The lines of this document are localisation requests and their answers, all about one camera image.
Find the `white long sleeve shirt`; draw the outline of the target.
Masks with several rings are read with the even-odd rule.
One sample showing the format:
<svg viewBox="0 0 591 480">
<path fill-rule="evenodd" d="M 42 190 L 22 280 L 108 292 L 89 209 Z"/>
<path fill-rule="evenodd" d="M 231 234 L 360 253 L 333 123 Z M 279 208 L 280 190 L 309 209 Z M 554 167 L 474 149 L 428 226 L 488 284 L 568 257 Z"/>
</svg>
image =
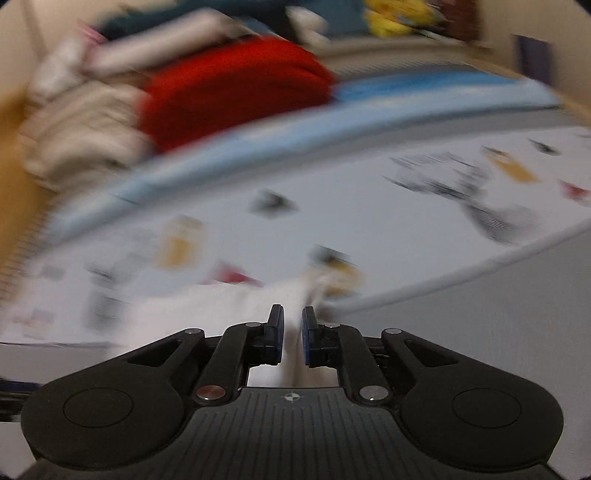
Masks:
<svg viewBox="0 0 591 480">
<path fill-rule="evenodd" d="M 252 387 L 317 388 L 338 385 L 337 372 L 329 367 L 304 365 L 304 307 L 320 309 L 345 293 L 351 283 L 344 273 L 311 271 L 294 279 L 254 286 L 213 283 L 187 287 L 165 297 L 143 297 L 122 310 L 121 324 L 109 349 L 111 357 L 130 352 L 188 328 L 218 336 L 229 327 L 247 322 L 266 322 L 274 304 L 283 306 L 283 357 L 277 366 L 259 366 L 249 371 Z"/>
</svg>

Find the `wooden bed headboard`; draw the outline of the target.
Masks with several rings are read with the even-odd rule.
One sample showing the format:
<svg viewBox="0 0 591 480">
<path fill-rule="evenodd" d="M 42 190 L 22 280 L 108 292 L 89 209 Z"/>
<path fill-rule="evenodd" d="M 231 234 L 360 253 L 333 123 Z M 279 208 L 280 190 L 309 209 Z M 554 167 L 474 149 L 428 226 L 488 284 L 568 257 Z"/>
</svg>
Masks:
<svg viewBox="0 0 591 480">
<path fill-rule="evenodd" d="M 19 129 L 26 117 L 23 87 L 1 95 L 1 294 L 7 295 L 26 259 L 38 249 L 52 194 L 24 168 Z"/>
</svg>

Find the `light blue folded sheet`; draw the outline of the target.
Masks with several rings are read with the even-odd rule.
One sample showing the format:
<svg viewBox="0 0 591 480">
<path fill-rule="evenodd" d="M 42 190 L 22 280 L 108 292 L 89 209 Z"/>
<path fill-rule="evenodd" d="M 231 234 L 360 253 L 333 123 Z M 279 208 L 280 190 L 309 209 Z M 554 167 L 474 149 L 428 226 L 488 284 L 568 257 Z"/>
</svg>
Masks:
<svg viewBox="0 0 591 480">
<path fill-rule="evenodd" d="M 209 184 L 290 155 L 375 132 L 444 118 L 559 107 L 531 79 L 481 71 L 412 74 L 348 82 L 334 102 L 243 124 L 160 155 L 142 168 L 54 211 L 47 245 L 70 241 L 185 187 Z"/>
</svg>

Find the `cream folded blanket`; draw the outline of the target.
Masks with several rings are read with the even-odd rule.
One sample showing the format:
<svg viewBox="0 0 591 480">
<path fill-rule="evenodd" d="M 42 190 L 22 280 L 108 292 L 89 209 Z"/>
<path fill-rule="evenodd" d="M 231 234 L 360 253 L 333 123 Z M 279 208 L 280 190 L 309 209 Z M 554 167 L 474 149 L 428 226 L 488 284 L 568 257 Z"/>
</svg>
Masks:
<svg viewBox="0 0 591 480">
<path fill-rule="evenodd" d="M 152 151 L 138 129 L 146 99 L 135 86 L 92 81 L 37 109 L 20 130 L 25 170 L 62 196 L 130 170 Z"/>
</svg>

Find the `red folded blanket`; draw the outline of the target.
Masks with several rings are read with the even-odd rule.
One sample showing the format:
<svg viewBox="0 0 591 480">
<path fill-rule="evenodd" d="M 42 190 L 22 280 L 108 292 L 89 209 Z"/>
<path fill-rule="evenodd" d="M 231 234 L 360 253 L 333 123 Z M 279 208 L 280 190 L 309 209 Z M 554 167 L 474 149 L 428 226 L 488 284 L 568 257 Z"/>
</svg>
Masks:
<svg viewBox="0 0 591 480">
<path fill-rule="evenodd" d="M 153 74 L 138 128 L 157 151 L 167 152 L 245 123 L 325 105 L 336 83 L 303 47 L 250 37 Z"/>
</svg>

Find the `white folded pillow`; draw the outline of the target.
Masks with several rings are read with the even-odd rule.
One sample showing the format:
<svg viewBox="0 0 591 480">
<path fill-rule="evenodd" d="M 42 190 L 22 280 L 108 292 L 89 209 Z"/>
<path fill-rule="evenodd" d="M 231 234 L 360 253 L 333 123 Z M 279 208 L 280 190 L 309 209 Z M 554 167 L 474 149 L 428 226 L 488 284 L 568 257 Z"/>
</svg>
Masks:
<svg viewBox="0 0 591 480">
<path fill-rule="evenodd" d="M 150 69 L 251 32 L 221 12 L 199 9 L 143 32 L 97 43 L 88 50 L 83 71 L 106 78 Z"/>
</svg>

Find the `white plush toy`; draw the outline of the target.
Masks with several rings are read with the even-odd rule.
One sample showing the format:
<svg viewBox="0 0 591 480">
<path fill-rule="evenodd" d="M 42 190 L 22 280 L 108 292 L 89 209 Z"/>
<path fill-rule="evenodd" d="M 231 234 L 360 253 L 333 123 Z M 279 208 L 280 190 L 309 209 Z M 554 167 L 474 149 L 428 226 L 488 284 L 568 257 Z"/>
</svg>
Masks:
<svg viewBox="0 0 591 480">
<path fill-rule="evenodd" d="M 318 47 L 329 43 L 325 35 L 329 24 L 325 18 L 301 6 L 287 6 L 287 18 L 297 33 L 301 44 Z"/>
</svg>

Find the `dark teal shark plush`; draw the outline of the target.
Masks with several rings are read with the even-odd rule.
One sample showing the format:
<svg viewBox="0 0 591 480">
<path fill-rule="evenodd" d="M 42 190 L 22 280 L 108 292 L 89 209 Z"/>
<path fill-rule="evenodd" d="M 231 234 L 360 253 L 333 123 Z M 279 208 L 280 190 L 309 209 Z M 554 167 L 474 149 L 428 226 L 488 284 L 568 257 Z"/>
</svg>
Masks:
<svg viewBox="0 0 591 480">
<path fill-rule="evenodd" d="M 211 8 L 229 17 L 253 19 L 273 33 L 298 43 L 296 30 L 287 17 L 290 7 L 301 7 L 328 22 L 329 38 L 368 32 L 363 21 L 362 1 L 178 1 L 175 5 L 152 6 L 112 16 L 94 29 L 107 40 L 118 40 L 157 27 L 202 8 Z"/>
</svg>

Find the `yellow plush toys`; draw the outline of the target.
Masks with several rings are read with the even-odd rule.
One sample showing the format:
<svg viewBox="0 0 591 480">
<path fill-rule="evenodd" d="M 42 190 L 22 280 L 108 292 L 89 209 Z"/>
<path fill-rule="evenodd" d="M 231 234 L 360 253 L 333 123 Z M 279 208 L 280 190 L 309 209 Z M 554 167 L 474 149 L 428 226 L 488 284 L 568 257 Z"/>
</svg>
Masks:
<svg viewBox="0 0 591 480">
<path fill-rule="evenodd" d="M 370 34 L 378 38 L 412 35 L 444 21 L 438 8 L 421 0 L 368 0 L 363 5 Z"/>
</svg>

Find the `white pink folded garment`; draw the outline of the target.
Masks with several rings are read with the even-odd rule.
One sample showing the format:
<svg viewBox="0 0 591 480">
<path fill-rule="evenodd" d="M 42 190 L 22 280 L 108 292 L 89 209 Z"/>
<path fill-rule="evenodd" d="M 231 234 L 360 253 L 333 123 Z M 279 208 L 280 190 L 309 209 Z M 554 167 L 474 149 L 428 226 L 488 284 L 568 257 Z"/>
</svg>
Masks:
<svg viewBox="0 0 591 480">
<path fill-rule="evenodd" d="M 90 71 L 93 55 L 108 40 L 82 25 L 67 35 L 41 62 L 29 83 L 28 99 L 45 105 L 88 81 L 98 80 Z"/>
</svg>

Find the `purple box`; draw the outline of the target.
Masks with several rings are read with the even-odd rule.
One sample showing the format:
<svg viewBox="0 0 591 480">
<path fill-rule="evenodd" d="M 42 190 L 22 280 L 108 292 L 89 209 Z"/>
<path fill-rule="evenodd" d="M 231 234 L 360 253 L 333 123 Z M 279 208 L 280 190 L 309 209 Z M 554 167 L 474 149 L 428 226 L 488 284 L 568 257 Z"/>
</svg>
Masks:
<svg viewBox="0 0 591 480">
<path fill-rule="evenodd" d="M 553 85 L 552 47 L 549 42 L 515 35 L 517 65 L 520 72 L 548 86 Z"/>
</svg>

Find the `brown plush toy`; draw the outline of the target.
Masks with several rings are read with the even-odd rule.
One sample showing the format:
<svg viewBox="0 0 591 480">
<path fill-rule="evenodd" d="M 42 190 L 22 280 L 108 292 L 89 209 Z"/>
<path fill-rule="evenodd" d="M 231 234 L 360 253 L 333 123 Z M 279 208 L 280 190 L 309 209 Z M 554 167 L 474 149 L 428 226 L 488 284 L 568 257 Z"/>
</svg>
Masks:
<svg viewBox="0 0 591 480">
<path fill-rule="evenodd" d="M 446 34 L 463 42 L 480 37 L 479 4 L 477 0 L 441 0 L 439 10 L 444 17 Z"/>
</svg>

